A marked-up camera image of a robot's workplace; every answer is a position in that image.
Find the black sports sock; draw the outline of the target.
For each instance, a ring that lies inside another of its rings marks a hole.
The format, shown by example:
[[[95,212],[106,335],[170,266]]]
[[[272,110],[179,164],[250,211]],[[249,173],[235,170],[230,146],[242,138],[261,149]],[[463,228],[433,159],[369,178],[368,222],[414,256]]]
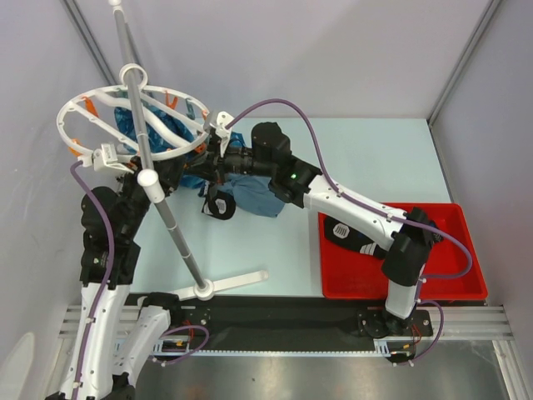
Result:
[[[324,236],[326,240],[340,248],[379,260],[384,260],[387,254],[387,251],[372,239],[330,216],[325,216],[324,219]]]
[[[230,193],[222,192],[217,186],[205,183],[199,196],[203,199],[201,208],[203,214],[222,221],[234,216],[237,205]]]

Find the white round clip hanger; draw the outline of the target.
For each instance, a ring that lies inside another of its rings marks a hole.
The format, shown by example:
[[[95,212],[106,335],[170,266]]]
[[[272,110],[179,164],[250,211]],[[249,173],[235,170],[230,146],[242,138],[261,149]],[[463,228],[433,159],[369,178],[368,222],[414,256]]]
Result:
[[[137,64],[134,72],[141,79],[140,97],[152,160],[155,162],[196,156],[198,153],[195,152],[195,148],[202,143],[207,145],[208,142],[208,135],[203,131],[204,120],[202,118],[202,110],[209,112],[207,106],[195,97],[176,89],[150,85],[147,72],[139,64]],[[175,110],[166,106],[165,91],[179,97],[179,103]],[[84,96],[92,99],[99,117],[95,117],[87,111],[82,99]],[[190,98],[194,104],[196,113],[194,121],[187,117],[186,98]],[[56,126],[60,138],[68,147],[71,146],[71,141],[74,138],[67,132],[67,118],[70,116],[81,117],[110,135],[112,141],[102,144],[114,145],[117,154],[128,155],[131,158],[140,157],[131,104],[128,99],[127,88],[121,79],[118,85],[91,89],[70,99],[62,106],[56,117]],[[81,143],[78,150],[84,154],[89,154],[100,148],[101,145],[90,147]]]

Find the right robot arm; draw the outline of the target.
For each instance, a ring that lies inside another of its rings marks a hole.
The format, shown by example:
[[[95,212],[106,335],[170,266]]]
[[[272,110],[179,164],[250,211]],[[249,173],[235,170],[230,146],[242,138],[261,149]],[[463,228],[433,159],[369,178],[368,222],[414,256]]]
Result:
[[[205,207],[213,216],[222,205],[222,184],[230,175],[268,178],[268,189],[280,201],[327,215],[371,239],[385,253],[381,266],[388,280],[384,311],[386,328],[403,334],[414,324],[413,311],[422,271],[433,248],[433,227],[415,207],[407,212],[375,202],[335,182],[324,166],[295,156],[280,126],[260,122],[249,147],[233,146],[225,123],[206,122],[207,145],[187,172],[207,181]]]

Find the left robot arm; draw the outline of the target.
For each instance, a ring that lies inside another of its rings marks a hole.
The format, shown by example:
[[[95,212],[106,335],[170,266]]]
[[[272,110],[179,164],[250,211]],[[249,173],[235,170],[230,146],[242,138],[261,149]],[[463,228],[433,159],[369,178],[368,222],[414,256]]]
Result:
[[[140,255],[135,243],[150,202],[137,177],[127,176],[119,191],[90,188],[70,167],[85,192],[82,199],[84,251],[81,259],[81,313],[70,363],[51,399],[133,399],[141,370],[163,333],[183,324],[180,298],[152,292],[143,300],[136,324],[116,347],[119,320],[130,294]]]

